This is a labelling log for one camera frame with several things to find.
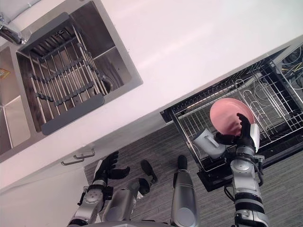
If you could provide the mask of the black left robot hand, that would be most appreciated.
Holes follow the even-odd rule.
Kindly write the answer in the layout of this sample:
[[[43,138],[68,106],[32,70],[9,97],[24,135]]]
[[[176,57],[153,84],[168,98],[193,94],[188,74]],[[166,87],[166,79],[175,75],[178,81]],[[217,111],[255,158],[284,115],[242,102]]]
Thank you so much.
[[[116,169],[118,156],[119,152],[115,151],[102,160],[99,169],[95,173],[92,184],[99,184],[100,181],[103,181],[105,185],[107,185],[108,179],[120,180],[128,176],[130,172],[129,166],[124,169]]]

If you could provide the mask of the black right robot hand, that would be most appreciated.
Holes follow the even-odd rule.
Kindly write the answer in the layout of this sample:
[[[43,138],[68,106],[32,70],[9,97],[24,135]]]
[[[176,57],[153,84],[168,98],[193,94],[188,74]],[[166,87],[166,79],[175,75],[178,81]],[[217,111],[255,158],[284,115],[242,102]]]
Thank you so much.
[[[251,135],[251,126],[248,118],[241,113],[237,113],[237,116],[240,120],[241,131],[239,136],[235,135],[224,135],[220,132],[217,132],[215,135],[215,141],[223,145],[237,145],[240,147],[250,147],[257,153],[259,149],[259,144],[254,140],[256,138],[259,143],[259,131]]]

